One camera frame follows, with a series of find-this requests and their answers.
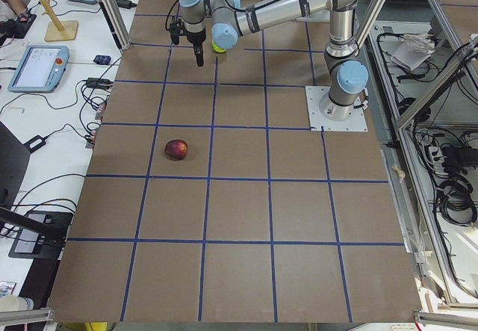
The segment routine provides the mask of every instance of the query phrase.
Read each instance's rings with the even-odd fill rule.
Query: red apple
[[[164,152],[172,159],[182,160],[187,155],[187,143],[181,139],[170,140],[166,143]]]

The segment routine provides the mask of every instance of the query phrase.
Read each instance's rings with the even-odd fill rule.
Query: wooden stand
[[[50,5],[50,0],[40,0],[40,3],[43,8],[45,8],[45,13],[47,13],[48,16],[50,16],[50,19],[52,19],[46,29],[45,41],[56,42],[74,40],[78,32],[78,21],[71,20],[60,22]]]

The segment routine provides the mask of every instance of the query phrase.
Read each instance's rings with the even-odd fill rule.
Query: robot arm
[[[357,95],[363,91],[368,72],[356,59],[358,46],[353,36],[357,0],[263,0],[246,8],[240,0],[179,0],[184,22],[175,21],[194,46],[198,66],[203,65],[202,43],[205,41],[205,17],[212,17],[212,39],[221,49],[233,48],[239,36],[257,33],[320,10],[330,10],[330,41],[326,62],[332,87],[323,101],[323,114],[331,120],[346,119]]]

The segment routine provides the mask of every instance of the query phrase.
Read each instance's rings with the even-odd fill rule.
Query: tablet screen
[[[25,59],[15,87],[44,87],[60,49],[31,49]]]

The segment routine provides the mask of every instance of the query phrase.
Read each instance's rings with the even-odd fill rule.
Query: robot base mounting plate
[[[312,131],[331,131],[331,132],[368,132],[367,122],[365,121],[364,110],[362,108],[354,109],[352,114],[344,121],[336,122],[325,117],[320,112],[319,104],[322,98],[329,92],[327,86],[306,86],[305,95],[307,96],[308,120]]]

